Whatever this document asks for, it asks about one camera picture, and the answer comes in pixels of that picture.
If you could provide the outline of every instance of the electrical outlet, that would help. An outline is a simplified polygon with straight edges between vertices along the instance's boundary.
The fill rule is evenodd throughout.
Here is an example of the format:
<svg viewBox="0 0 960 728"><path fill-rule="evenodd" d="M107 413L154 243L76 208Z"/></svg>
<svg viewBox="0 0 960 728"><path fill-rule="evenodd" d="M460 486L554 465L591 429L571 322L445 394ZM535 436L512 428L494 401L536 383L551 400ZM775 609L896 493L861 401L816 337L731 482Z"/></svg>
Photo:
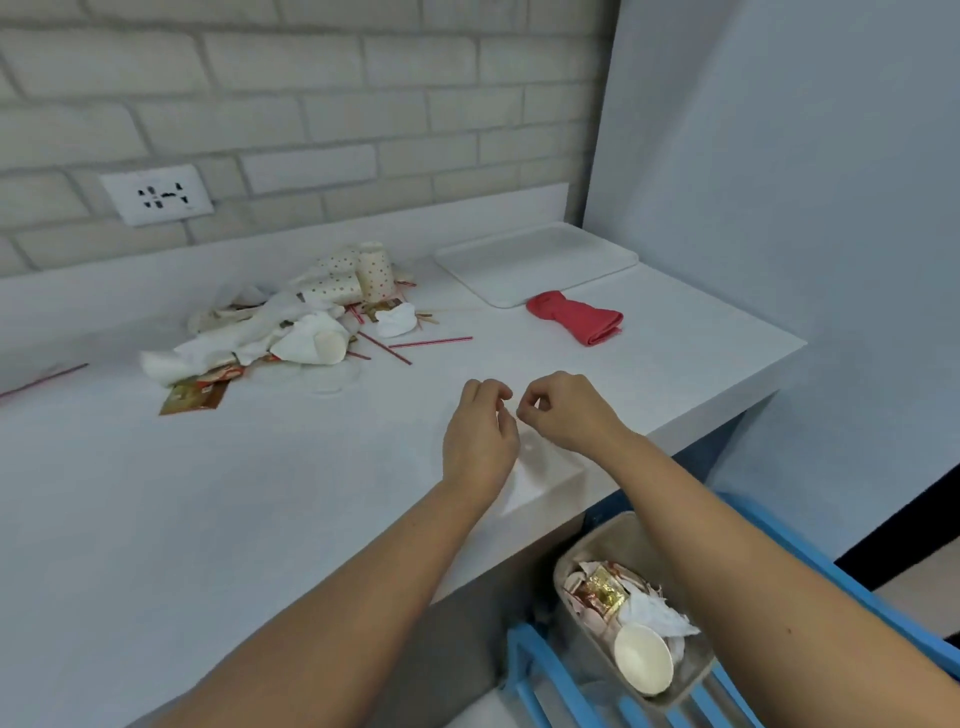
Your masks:
<svg viewBox="0 0 960 728"><path fill-rule="evenodd" d="M135 228L213 213L192 164L101 175L100 182L123 221Z"/></svg>

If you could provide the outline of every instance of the white paper cup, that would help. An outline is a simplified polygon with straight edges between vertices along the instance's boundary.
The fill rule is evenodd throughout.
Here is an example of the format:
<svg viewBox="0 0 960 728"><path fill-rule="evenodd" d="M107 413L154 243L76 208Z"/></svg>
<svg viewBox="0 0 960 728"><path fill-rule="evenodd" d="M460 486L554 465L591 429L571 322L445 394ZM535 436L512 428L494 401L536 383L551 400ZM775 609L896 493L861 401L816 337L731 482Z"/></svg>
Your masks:
<svg viewBox="0 0 960 728"><path fill-rule="evenodd" d="M673 681L673 659L663 637L642 624L624 624L613 641L613 661L641 695L659 695Z"/></svg>

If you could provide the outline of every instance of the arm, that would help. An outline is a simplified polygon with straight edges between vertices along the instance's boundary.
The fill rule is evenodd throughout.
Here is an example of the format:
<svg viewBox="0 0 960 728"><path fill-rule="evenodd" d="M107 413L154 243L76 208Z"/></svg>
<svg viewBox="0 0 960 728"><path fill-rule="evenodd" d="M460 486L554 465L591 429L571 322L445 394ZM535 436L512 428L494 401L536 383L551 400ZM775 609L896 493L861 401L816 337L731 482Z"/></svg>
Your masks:
<svg viewBox="0 0 960 728"><path fill-rule="evenodd" d="M444 479L231 652L157 728L358 725L516 462L511 396L492 379L467 382L444 437Z"/></svg>
<svg viewBox="0 0 960 728"><path fill-rule="evenodd" d="M535 381L517 415L624 490L768 728L956 725L960 688L945 673L627 429L586 377Z"/></svg>

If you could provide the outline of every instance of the white napkin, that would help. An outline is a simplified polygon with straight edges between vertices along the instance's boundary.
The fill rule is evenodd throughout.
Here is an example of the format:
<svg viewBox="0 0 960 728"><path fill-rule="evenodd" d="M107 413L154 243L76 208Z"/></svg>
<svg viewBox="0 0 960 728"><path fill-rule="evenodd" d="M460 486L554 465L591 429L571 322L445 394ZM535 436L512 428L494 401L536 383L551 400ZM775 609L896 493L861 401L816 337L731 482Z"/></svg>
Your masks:
<svg viewBox="0 0 960 728"><path fill-rule="evenodd" d="M376 333L390 339L417 327L417 310L412 303L401 303L390 311L376 312Z"/></svg>

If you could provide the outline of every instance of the wastebasket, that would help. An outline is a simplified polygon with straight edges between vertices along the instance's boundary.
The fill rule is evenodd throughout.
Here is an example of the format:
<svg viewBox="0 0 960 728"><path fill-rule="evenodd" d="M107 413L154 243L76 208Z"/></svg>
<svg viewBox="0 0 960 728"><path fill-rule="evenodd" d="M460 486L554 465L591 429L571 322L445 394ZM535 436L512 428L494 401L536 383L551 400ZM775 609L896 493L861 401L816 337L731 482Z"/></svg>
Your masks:
<svg viewBox="0 0 960 728"><path fill-rule="evenodd" d="M683 591L672 578L670 569L650 542L634 512L621 513L590 531L565 553L553 571L553 585L562 595L566 578L582 561L614 561L663 589L663 596L677 611L686 613ZM610 699L626 693L641 705L666 713L681 703L713 669L713 649L702 632L686 637L684 657L676 665L670 687L659 695L641 695L628 683L612 658L573 613L566 600L558 610L558 652L578 684L604 686Z"/></svg>

